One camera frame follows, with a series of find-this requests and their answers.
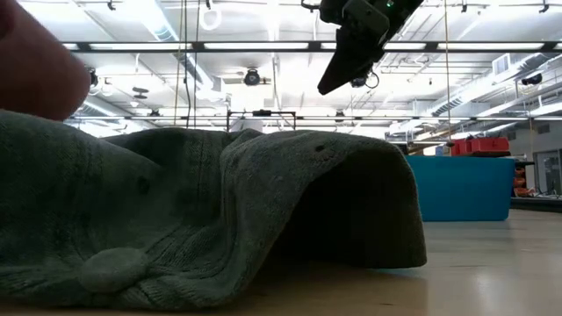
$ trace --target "hanging cable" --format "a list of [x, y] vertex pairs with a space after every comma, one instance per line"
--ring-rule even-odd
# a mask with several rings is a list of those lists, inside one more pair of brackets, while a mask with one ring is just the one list
[[[278, 93], [277, 93], [277, 63], [278, 63], [278, 59], [276, 59], [276, 58], [277, 58], [277, 57], [272, 57], [272, 58], [271, 58], [271, 61], [272, 61], [271, 64], [273, 65], [273, 78], [272, 78], [272, 79], [273, 79], [273, 97], [274, 97], [273, 102], [274, 102], [275, 104], [277, 104], [277, 111], [281, 111], [281, 110], [282, 110], [282, 108], [281, 108], [281, 103], [279, 102], [279, 95], [278, 95]], [[287, 120], [287, 118], [285, 118], [285, 117], [283, 116], [283, 114], [279, 114], [279, 116], [283, 119], [283, 121], [284, 121], [285, 123], [287, 123], [288, 126], [292, 127], [292, 129], [294, 129], [294, 130], [297, 129], [297, 127], [296, 127], [296, 126], [293, 126], [293, 124], [291, 124], [291, 122], [289, 122], [289, 121]], [[279, 128], [279, 131], [280, 131], [280, 130], [281, 130], [281, 127], [280, 127], [280, 124], [279, 124], [279, 120], [277, 120], [277, 127]]]
[[[184, 1], [184, 7], [182, 9], [182, 11], [184, 12], [184, 16], [185, 16], [185, 24], [184, 24], [184, 49], [187, 50], [188, 47], [188, 42], [187, 42], [187, 0], [183, 0]], [[187, 53], [184, 53], [184, 60], [185, 63], [187, 64], [187, 59], [188, 59], [188, 55]], [[195, 60], [195, 67], [194, 67], [194, 75], [193, 75], [193, 85], [194, 85], [194, 93], [197, 93], [195, 90], [195, 82], [197, 81], [197, 60]], [[185, 123], [185, 128], [189, 128], [190, 127], [190, 119], [191, 119], [191, 93], [190, 93], [190, 87], [189, 84], [187, 83], [187, 67], [185, 67], [184, 65], [184, 85], [185, 85], [185, 93], [187, 94], [187, 122]]]
[[[184, 6], [184, 2], [185, 0], [181, 0], [180, 5]], [[184, 10], [181, 10], [180, 12], [180, 18], [179, 18], [179, 39], [181, 41], [182, 36], [184, 35]], [[174, 126], [176, 126], [176, 119], [177, 119], [177, 99], [179, 98], [179, 65], [181, 63], [181, 58], [180, 56], [182, 55], [182, 44], [180, 43], [177, 47], [177, 68], [176, 68], [176, 99], [174, 100]]]
[[[195, 41], [198, 42], [199, 41], [199, 22], [200, 22], [200, 13], [201, 13], [201, 0], [198, 0], [198, 6], [197, 6], [197, 25], [195, 27]], [[187, 17], [187, 4], [185, 5], [185, 16]], [[187, 25], [185, 26], [185, 47], [187, 49], [188, 46], [188, 42], [187, 42]], [[193, 76], [193, 128], [197, 128], [197, 76], [198, 76], [198, 68], [197, 68], [197, 58], [198, 58], [198, 54], [197, 52], [195, 52], [195, 71], [194, 71], [194, 76]], [[189, 87], [187, 86], [187, 80], [185, 81], [185, 88], [188, 90], [189, 93]], [[191, 103], [190, 103], [190, 109], [188, 110], [188, 114], [187, 114], [187, 128], [190, 127], [190, 115], [191, 115]]]
[[447, 12], [447, 0], [445, 4], [445, 67], [447, 70], [447, 117], [449, 125], [449, 143], [452, 143], [452, 134], [450, 126], [450, 72], [449, 72], [449, 14]]
[[370, 86], [370, 85], [367, 84], [367, 82], [365, 81], [365, 87], [367, 87], [367, 88], [373, 90], [373, 89], [377, 88], [378, 85], [380, 84], [380, 79], [378, 78], [378, 75], [374, 73], [374, 71], [371, 70], [371, 73], [372, 73], [372, 75], [373, 75], [375, 78], [377, 78], [377, 84], [375, 84], [374, 86]]
[[305, 0], [300, 0], [300, 6], [310, 10], [311, 12], [320, 8], [318, 4], [305, 4]]

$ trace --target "red container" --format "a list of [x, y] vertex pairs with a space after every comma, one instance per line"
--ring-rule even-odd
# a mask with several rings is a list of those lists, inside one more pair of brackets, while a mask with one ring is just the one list
[[452, 155], [466, 155], [472, 152], [472, 146], [469, 140], [455, 140]]
[[509, 141], [505, 137], [484, 137], [469, 141], [473, 153], [498, 153], [509, 151]]
[[64, 120], [89, 89], [83, 63], [15, 0], [0, 0], [0, 109]]

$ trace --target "fluorescent light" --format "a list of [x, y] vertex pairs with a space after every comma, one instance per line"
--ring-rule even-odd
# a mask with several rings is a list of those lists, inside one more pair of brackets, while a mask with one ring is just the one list
[[477, 135], [479, 133], [482, 133], [482, 132], [481, 131], [461, 132], [461, 133], [452, 134], [450, 136], [450, 138], [452, 140], [462, 140], [462, 139], [467, 138], [468, 136]]
[[[449, 118], [447, 118], [447, 117], [420, 117], [420, 119], [426, 120], [426, 121], [444, 121], [444, 122], [449, 120]], [[450, 122], [454, 123], [456, 121], [458, 123], [460, 121], [465, 121], [465, 120], [469, 120], [469, 119], [471, 119], [471, 118], [468, 118], [468, 117], [466, 117], [466, 118], [465, 117], [451, 117]]]
[[487, 133], [499, 132], [499, 131], [501, 131], [501, 130], [503, 130], [503, 129], [506, 129], [506, 128], [508, 128], [508, 127], [510, 127], [510, 126], [514, 126], [514, 125], [515, 125], [515, 123], [508, 123], [508, 124], [496, 126], [496, 127], [494, 127], [494, 128], [490, 128], [490, 129], [487, 130], [486, 132], [487, 132]]
[[174, 117], [173, 116], [160, 116], [160, 117], [147, 116], [147, 117], [132, 117], [131, 119], [134, 119], [134, 120], [174, 120]]
[[534, 120], [554, 120], [554, 121], [560, 121], [562, 120], [562, 117], [537, 117], [537, 118], [533, 118]]
[[125, 119], [125, 117], [113, 117], [113, 116], [107, 116], [107, 117], [91, 117], [91, 116], [75, 116], [74, 119], [85, 119], [85, 120], [114, 120], [114, 119]]
[[336, 43], [322, 43], [320, 47], [322, 49], [335, 49]]
[[408, 120], [412, 119], [412, 117], [363, 117], [362, 120]]
[[[465, 49], [465, 50], [527, 50], [540, 49], [544, 43], [449, 43], [449, 49]], [[446, 49], [447, 43], [439, 43], [438, 49]]]
[[416, 145], [443, 145], [447, 142], [442, 140], [414, 140], [413, 143]]
[[205, 43], [207, 49], [307, 49], [308, 43]]
[[422, 50], [424, 49], [426, 46], [425, 43], [397, 43], [397, 42], [391, 42], [391, 43], [386, 43], [385, 47], [383, 48], [384, 50]]
[[478, 117], [476, 120], [490, 120], [490, 121], [517, 121], [527, 120], [528, 118], [495, 118], [495, 117]]
[[149, 51], [149, 50], [177, 50], [191, 49], [191, 44], [184, 43], [95, 43], [90, 44], [93, 50], [134, 50], [134, 51]]
[[78, 49], [78, 44], [76, 44], [76, 43], [63, 43], [62, 45], [69, 50], [77, 50]]

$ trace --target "orange object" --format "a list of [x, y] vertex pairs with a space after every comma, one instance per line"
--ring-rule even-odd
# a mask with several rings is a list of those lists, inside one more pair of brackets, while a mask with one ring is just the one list
[[535, 193], [535, 191], [533, 189], [527, 189], [527, 188], [514, 188], [514, 193], [516, 197], [524, 198], [524, 197], [532, 196], [532, 194]]
[[515, 187], [520, 187], [522, 185], [525, 185], [526, 181], [524, 178], [514, 178], [513, 179], [513, 185]]
[[86, 98], [83, 63], [15, 0], [0, 0], [0, 109], [64, 120]]

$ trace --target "security camera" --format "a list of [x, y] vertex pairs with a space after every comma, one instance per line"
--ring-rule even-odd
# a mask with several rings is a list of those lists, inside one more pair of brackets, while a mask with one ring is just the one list
[[257, 69], [248, 69], [248, 73], [244, 76], [244, 83], [247, 86], [255, 86], [260, 84], [260, 75], [257, 73]]
[[90, 88], [95, 88], [99, 84], [99, 78], [96, 75], [96, 70], [94, 68], [88, 69], [90, 72]]
[[537, 75], [534, 75], [532, 77], [522, 79], [521, 83], [523, 85], [530, 85], [530, 84], [537, 85], [537, 84], [541, 83], [542, 81], [543, 81], [543, 75], [537, 74]]

